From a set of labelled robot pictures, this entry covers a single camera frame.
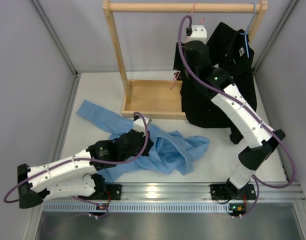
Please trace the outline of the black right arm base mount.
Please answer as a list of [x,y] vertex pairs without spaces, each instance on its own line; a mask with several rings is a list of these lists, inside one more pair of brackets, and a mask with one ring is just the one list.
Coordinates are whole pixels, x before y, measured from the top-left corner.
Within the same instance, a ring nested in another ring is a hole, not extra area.
[[246,184],[237,189],[230,182],[210,185],[211,199],[214,201],[255,200],[256,191],[253,184]]

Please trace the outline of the pink wire hanger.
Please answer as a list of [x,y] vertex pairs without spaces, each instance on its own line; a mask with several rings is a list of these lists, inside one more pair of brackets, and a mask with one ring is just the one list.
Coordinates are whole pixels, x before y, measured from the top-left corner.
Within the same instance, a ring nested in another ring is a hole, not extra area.
[[[206,46],[206,40],[207,40],[207,31],[203,25],[205,18],[203,17],[197,25],[192,25],[193,13],[195,11],[196,4],[197,2],[194,2],[191,7],[190,17],[188,19],[189,25],[185,29],[187,39],[186,41],[181,42],[182,51],[183,51],[184,56],[186,57],[185,60],[187,63],[189,63],[189,59],[187,57],[187,54],[186,54],[187,50],[185,49],[185,47],[190,47],[192,44],[202,44],[202,46],[204,47]],[[175,82],[177,80],[184,78],[183,76],[181,76],[181,74],[184,74],[185,71],[187,70],[185,65],[182,62],[177,44],[176,44],[176,50],[175,50],[173,69],[176,70],[176,72],[174,73],[174,77],[172,79],[172,82],[169,88],[170,90],[173,89]]]

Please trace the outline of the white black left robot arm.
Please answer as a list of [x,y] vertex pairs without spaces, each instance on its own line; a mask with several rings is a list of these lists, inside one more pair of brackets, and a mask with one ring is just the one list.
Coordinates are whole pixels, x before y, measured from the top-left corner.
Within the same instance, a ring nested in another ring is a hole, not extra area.
[[113,140],[100,140],[71,157],[40,166],[17,167],[20,209],[29,209],[56,198],[78,196],[102,199],[106,195],[105,178],[99,171],[135,157],[147,157],[154,145],[150,132],[131,129]]

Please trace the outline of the light blue shirt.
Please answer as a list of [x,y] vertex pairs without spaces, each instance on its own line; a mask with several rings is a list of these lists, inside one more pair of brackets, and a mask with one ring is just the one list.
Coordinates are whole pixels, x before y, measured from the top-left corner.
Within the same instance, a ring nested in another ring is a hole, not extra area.
[[[76,114],[100,130],[109,133],[110,140],[120,137],[133,127],[133,120],[87,100],[83,101]],[[210,144],[210,140],[204,136],[196,135],[185,138],[177,130],[165,132],[154,124],[150,125],[148,130],[153,142],[149,156],[140,156],[131,163],[100,170],[98,173],[107,182],[115,182],[125,173],[140,170],[167,175],[176,170],[181,175],[187,175],[194,171],[194,161],[205,155]]]

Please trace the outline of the wooden clothes rack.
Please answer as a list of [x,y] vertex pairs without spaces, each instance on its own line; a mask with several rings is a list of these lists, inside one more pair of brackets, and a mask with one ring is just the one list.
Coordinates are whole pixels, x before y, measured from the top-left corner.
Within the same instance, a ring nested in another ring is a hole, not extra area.
[[[121,114],[130,118],[135,111],[155,119],[184,120],[181,109],[181,82],[176,81],[172,90],[170,80],[128,79],[123,60],[114,13],[189,13],[193,3],[112,3],[102,2],[125,97]],[[268,9],[268,1],[256,4],[256,15],[250,26],[249,39],[252,41]],[[251,14],[251,3],[197,3],[195,13],[241,13]]]

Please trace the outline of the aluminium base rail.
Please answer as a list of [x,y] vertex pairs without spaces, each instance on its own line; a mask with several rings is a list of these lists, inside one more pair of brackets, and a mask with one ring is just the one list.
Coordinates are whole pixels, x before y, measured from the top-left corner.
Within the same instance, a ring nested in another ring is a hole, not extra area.
[[[256,197],[268,202],[292,202],[305,199],[302,188],[295,183],[277,189],[259,183],[254,185]],[[210,184],[133,184],[122,185],[120,201],[208,201],[212,200]],[[85,193],[70,193],[69,196],[87,196]]]

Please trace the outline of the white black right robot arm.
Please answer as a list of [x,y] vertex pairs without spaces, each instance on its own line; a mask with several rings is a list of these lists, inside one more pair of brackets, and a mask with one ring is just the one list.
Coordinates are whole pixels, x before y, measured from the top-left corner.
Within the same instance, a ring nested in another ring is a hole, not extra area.
[[274,130],[260,119],[240,93],[233,76],[222,67],[208,64],[208,52],[208,46],[200,40],[178,41],[174,68],[219,108],[246,140],[247,147],[238,154],[239,163],[223,186],[224,193],[230,199],[236,199],[286,135],[283,130]]

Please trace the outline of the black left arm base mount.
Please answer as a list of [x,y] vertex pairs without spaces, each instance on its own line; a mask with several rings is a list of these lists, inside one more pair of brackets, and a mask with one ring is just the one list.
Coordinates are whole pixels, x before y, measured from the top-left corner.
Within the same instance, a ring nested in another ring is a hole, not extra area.
[[78,195],[78,198],[81,198],[83,200],[113,200],[113,201],[119,201],[121,199],[122,194],[122,185],[121,184],[107,184],[106,185],[106,192],[103,194],[101,193],[93,193],[90,196],[82,196]]

